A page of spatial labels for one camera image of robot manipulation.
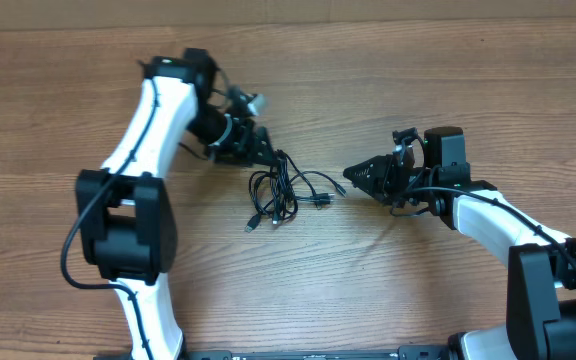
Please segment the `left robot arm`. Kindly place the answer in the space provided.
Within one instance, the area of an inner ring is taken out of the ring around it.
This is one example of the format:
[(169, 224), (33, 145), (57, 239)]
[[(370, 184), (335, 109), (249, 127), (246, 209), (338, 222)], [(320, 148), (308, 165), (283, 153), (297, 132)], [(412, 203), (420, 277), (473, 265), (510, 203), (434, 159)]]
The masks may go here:
[(185, 338), (174, 315), (169, 272), (178, 231), (165, 179), (185, 133), (197, 137), (216, 163), (279, 163), (268, 132), (256, 125), (260, 94), (227, 85), (225, 103), (213, 105), (214, 82), (223, 70), (205, 49), (179, 58), (155, 56), (143, 65), (137, 109), (123, 138), (98, 170), (75, 182), (78, 217), (64, 242), (60, 269), (73, 287), (87, 286), (67, 269), (68, 250), (81, 238), (87, 263), (114, 291), (132, 337), (128, 359), (182, 359)]

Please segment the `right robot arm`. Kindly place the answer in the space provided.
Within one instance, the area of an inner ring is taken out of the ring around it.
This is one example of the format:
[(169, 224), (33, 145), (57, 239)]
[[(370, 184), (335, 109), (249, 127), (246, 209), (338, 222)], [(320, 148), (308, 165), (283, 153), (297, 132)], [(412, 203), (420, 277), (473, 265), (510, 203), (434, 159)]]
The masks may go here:
[(352, 185), (401, 216), (430, 213), (476, 240), (507, 269), (502, 325), (450, 336), (445, 345), (401, 346), (398, 359), (576, 359), (576, 237), (513, 206), (471, 177), (464, 132), (396, 131), (394, 148), (346, 168)]

